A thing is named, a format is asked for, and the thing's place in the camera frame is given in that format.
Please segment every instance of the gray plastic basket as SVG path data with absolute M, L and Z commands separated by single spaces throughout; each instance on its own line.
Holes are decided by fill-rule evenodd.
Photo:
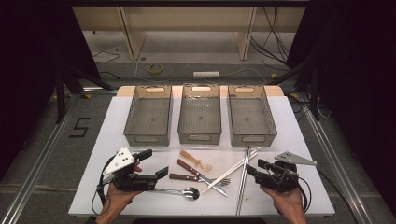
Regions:
M 264 86 L 229 86 L 231 145 L 269 147 L 277 132 Z
M 221 135 L 219 85 L 183 85 L 177 131 L 180 144 L 219 144 Z
M 132 147 L 169 146 L 171 86 L 136 86 L 124 135 Z

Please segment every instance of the spoon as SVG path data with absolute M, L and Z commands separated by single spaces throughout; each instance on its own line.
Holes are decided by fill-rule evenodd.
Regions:
M 196 188 L 186 188 L 183 190 L 155 189 L 155 190 L 151 190 L 150 192 L 184 195 L 186 198 L 191 199 L 191 200 L 197 200 L 199 198 L 199 190 Z

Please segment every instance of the wrist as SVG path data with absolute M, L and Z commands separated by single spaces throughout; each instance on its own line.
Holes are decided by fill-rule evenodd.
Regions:
M 97 218 L 96 218 L 96 223 L 97 224 L 108 224 L 114 221 L 118 216 L 120 215 L 120 212 L 115 211 L 111 208 L 108 208 L 105 212 L 102 212 Z
M 288 218 L 289 224 L 306 224 L 304 210 L 301 206 L 295 207 Z

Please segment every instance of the white tabletop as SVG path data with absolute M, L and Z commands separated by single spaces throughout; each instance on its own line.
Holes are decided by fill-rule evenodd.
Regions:
M 292 152 L 306 159 L 312 160 L 301 130 L 291 110 L 287 97 L 270 96 L 269 105 L 277 129 L 277 137 L 270 147 L 259 148 L 259 154 L 250 161 L 255 168 L 257 159 L 274 162 L 274 156 L 285 151 Z M 141 162 L 142 175 L 153 175 L 165 166 L 169 166 L 169 173 L 190 175 L 188 171 L 176 164 L 177 159 L 192 163 L 179 155 L 185 149 L 192 156 L 212 165 L 212 170 L 202 174 L 209 178 L 216 178 L 233 167 L 245 157 L 245 147 L 232 147 L 229 132 L 229 118 L 226 97 L 221 97 L 221 129 L 220 144 L 218 146 L 181 145 L 178 141 L 177 125 L 180 112 L 181 99 L 174 95 L 172 123 L 170 132 L 170 145 L 168 147 L 130 147 L 123 135 L 125 122 L 128 117 L 132 97 L 114 97 L 106 113 L 106 118 L 99 132 L 90 160 L 78 186 L 77 193 L 72 202 L 69 214 L 73 216 L 91 216 L 92 197 L 99 182 L 101 171 L 107 160 L 114 156 L 122 147 L 128 147 L 132 153 L 151 148 L 152 157 Z M 297 165 L 297 172 L 305 179 L 312 190 L 312 203 L 307 211 L 308 215 L 330 216 L 334 214 L 332 204 L 315 167 Z M 121 213 L 134 217 L 235 217 L 238 193 L 241 184 L 242 168 L 239 168 L 229 177 L 232 182 L 223 187 L 228 197 L 210 189 L 196 201 L 190 201 L 184 196 L 166 195 L 153 192 L 144 192 L 134 198 Z M 303 189 L 308 194 L 307 187 L 301 182 Z M 194 187 L 201 192 L 207 184 L 183 180 L 169 179 L 168 176 L 160 179 L 157 188 L 184 189 Z M 102 204 L 99 197 L 94 200 L 94 209 L 100 212 Z M 272 199 L 262 192 L 254 178 L 247 175 L 243 203 L 240 210 L 241 217 L 263 217 L 277 215 Z

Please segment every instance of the white power strip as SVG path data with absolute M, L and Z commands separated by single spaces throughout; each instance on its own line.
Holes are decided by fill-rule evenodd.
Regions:
M 195 78 L 220 77 L 220 72 L 194 72 Z

